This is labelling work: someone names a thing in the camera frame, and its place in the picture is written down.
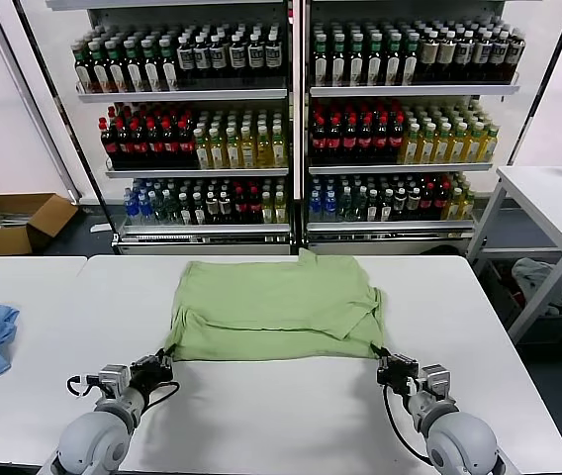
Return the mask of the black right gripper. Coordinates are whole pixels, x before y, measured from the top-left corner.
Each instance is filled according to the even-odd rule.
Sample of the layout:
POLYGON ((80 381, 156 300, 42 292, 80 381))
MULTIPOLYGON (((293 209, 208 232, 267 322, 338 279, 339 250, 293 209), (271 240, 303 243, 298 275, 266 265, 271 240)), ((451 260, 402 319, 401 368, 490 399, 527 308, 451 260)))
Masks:
POLYGON ((370 345, 378 360, 377 383, 393 392, 408 392, 409 383, 418 377, 418 362, 401 354, 391 354, 385 347, 370 345))

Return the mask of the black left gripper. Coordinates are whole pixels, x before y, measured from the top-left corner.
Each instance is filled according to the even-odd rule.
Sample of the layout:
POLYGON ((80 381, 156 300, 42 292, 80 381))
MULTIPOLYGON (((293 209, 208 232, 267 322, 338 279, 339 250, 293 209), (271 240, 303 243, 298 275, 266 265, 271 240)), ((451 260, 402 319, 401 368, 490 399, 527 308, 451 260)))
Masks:
POLYGON ((131 367, 130 386, 141 394, 150 394, 161 383, 172 380, 175 345, 160 349, 156 356, 145 356, 131 367))

